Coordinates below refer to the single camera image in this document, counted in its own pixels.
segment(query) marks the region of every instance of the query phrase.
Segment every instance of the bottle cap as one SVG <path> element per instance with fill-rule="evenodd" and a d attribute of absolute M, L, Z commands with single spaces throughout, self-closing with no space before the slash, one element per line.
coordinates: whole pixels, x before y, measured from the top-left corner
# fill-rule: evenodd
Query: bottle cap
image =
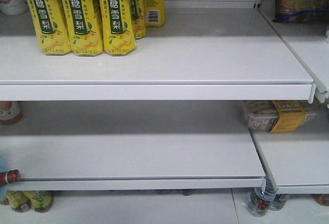
<path fill-rule="evenodd" d="M 20 172 L 17 169 L 8 171 L 6 176 L 6 181 L 9 184 L 18 182 L 20 180 Z"/>

